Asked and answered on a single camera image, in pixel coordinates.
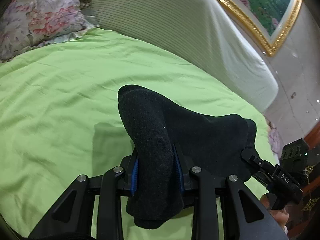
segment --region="white blanket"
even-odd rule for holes
[[[217,0],[92,0],[101,28],[166,49],[264,112],[278,85]]]

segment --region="landscape painting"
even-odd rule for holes
[[[253,22],[254,30],[257,31],[261,43],[268,43],[269,54],[273,49],[277,49],[288,34],[300,9],[301,0],[219,0],[232,7],[234,2],[236,10],[241,8],[241,13],[246,15]]]

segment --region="white wall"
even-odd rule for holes
[[[265,116],[278,128],[284,145],[303,138],[320,120],[317,102],[320,101],[320,29],[311,13],[302,4],[290,34],[273,57],[263,54],[236,26],[265,60],[279,84],[279,93]]]

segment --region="black bracket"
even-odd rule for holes
[[[214,176],[194,166],[192,160],[182,154],[178,144],[174,144],[172,150],[179,170],[181,193],[184,200],[191,198],[191,205],[194,205],[192,240],[219,239],[217,197],[221,202],[225,240],[288,239],[267,209],[236,175],[230,174],[227,178]],[[298,201],[299,195],[292,197],[289,192],[299,192],[300,188],[296,189],[299,184],[291,177],[284,181],[285,170],[249,156],[245,151],[242,158],[265,176],[262,181],[281,200],[277,205],[288,200]],[[104,175],[78,176],[39,221],[29,238],[68,232],[90,235],[94,199],[100,195],[97,240],[123,240],[120,197],[132,196],[138,189],[137,172],[138,156],[134,150],[132,155],[122,159],[120,166]]]

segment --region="painting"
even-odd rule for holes
[[[298,15],[301,0],[218,0],[240,20],[269,56],[280,48]]]

